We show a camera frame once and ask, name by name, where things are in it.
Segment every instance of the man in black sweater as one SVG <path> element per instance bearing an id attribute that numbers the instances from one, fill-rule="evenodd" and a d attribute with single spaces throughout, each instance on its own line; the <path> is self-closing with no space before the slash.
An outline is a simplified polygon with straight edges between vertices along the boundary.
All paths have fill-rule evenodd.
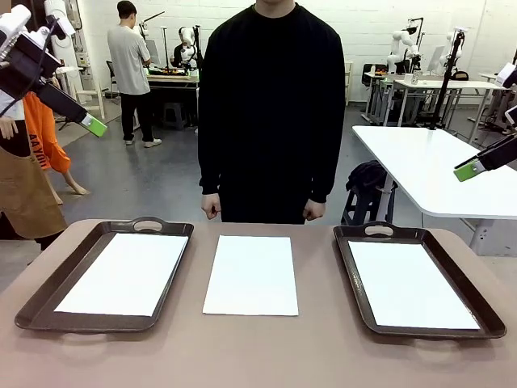
<path id="1" fill-rule="evenodd" d="M 321 63 L 306 58 L 319 48 Z M 345 110 L 338 34 L 293 0 L 257 0 L 210 37 L 200 84 L 202 209 L 223 222 L 323 217 Z"/>

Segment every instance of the neck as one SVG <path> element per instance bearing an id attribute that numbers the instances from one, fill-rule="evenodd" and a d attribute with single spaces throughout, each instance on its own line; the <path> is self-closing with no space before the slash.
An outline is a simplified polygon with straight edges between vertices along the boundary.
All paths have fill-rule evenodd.
<path id="1" fill-rule="evenodd" d="M 120 20 L 120 25 L 123 26 L 123 27 L 131 28 L 131 20 L 129 20 L 129 19 L 121 19 Z"/>
<path id="2" fill-rule="evenodd" d="M 257 13 L 271 19 L 284 17 L 294 10 L 294 7 L 294 0 L 283 0 L 276 2 L 275 4 L 270 4 L 265 0 L 257 0 L 257 3 L 255 4 L 255 10 Z"/>

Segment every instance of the white wall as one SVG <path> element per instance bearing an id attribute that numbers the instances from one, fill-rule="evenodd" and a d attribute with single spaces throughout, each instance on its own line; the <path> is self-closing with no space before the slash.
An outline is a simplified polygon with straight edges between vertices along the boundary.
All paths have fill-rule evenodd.
<path id="1" fill-rule="evenodd" d="M 107 30 L 118 23 L 118 0 L 79 0 L 86 44 L 94 76 L 104 87 L 109 84 L 106 60 Z M 179 44 L 180 27 L 199 24 L 203 49 L 210 34 L 232 15 L 249 6 L 253 0 L 133 0 L 138 19 L 160 11 L 163 16 L 149 22 L 150 39 L 157 41 L 162 60 L 165 58 L 160 26 L 167 26 L 169 55 Z M 476 76 L 479 71 L 495 72 L 513 57 L 517 49 L 516 0 L 299 0 L 316 16 L 330 24 L 341 36 L 348 61 L 354 62 L 351 99 L 364 101 L 366 90 L 360 75 L 364 63 L 385 63 L 389 55 L 391 34 L 403 28 L 408 18 L 424 17 L 427 35 L 422 43 L 423 65 L 427 66 L 434 47 L 445 44 L 445 36 L 455 26 L 469 27 L 463 70 Z"/>

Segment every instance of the tray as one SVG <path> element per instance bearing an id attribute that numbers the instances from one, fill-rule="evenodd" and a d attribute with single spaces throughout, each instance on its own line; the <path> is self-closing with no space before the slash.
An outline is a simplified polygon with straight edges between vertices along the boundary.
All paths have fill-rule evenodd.
<path id="1" fill-rule="evenodd" d="M 137 230 L 137 224 L 153 221 L 160 224 L 160 230 Z M 43 283 L 36 293 L 15 317 L 15 324 L 23 329 L 37 331 L 63 331 L 73 333 L 109 333 L 138 332 L 150 329 L 160 317 L 166 296 L 174 280 L 185 250 L 179 258 L 163 293 L 156 305 L 152 317 L 106 315 L 106 314 L 72 314 L 55 312 L 65 295 L 77 283 L 86 270 L 95 262 L 100 253 L 117 233 L 161 234 L 170 236 L 187 236 L 188 242 L 194 226 L 190 224 L 173 224 L 154 217 L 143 217 L 133 221 L 100 222 L 79 244 L 77 249 L 57 268 Z"/>
<path id="2" fill-rule="evenodd" d="M 382 231 L 372 232 L 372 227 Z M 502 320 L 428 230 L 398 228 L 386 222 L 372 222 L 363 226 L 338 226 L 334 228 L 334 235 L 347 268 L 361 316 L 366 326 L 375 333 L 442 340 L 493 339 L 501 338 L 506 334 L 506 327 Z M 471 311 L 481 329 L 457 330 L 377 325 L 348 245 L 349 241 L 422 245 L 458 297 Z"/>

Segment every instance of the white shoe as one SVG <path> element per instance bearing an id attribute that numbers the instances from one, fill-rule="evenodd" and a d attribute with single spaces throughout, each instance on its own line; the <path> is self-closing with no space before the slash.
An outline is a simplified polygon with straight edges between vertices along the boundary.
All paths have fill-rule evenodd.
<path id="1" fill-rule="evenodd" d="M 154 146 L 161 145 L 162 141 L 160 139 L 153 139 L 153 141 L 144 141 L 144 147 L 145 148 L 151 148 Z"/>

